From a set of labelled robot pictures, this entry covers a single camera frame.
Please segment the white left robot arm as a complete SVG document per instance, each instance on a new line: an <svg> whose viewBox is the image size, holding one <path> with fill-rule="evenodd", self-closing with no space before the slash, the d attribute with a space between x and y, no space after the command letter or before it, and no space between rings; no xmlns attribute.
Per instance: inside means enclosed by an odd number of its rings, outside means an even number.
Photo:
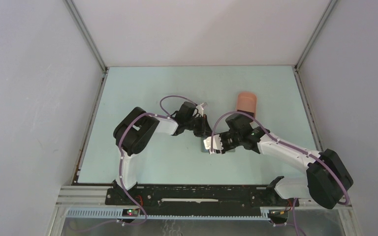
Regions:
<svg viewBox="0 0 378 236"><path fill-rule="evenodd" d="M192 131L195 137L206 138L212 134L204 110L207 103L195 105L184 102L179 110L170 117L148 113L135 107L115 128L113 137L120 153L119 174L116 183L121 188L117 199L124 205L135 201L136 192L132 189L137 184L137 171L141 153L155 133L178 136L184 131Z"/></svg>

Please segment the green leather card holder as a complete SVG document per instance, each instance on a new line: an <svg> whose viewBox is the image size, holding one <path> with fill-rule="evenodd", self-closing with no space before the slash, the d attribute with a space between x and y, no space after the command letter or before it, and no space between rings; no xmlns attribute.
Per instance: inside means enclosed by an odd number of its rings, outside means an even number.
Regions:
<svg viewBox="0 0 378 236"><path fill-rule="evenodd" d="M202 153L209 153L209 150L205 148L203 141L201 141L201 152ZM235 149L228 150L227 152L229 152L229 153L235 152Z"/></svg>

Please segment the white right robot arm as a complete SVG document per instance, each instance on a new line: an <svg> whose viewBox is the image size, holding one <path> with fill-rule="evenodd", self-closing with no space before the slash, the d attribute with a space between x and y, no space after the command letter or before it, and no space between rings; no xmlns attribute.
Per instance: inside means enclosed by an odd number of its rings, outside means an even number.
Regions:
<svg viewBox="0 0 378 236"><path fill-rule="evenodd" d="M339 155L331 149L306 149L281 139L265 128L253 116L232 111L225 113L229 130L210 136L210 153L224 154L237 147L274 157L305 173L309 196L320 206L333 209L336 205L349 205L348 190L354 181Z"/></svg>

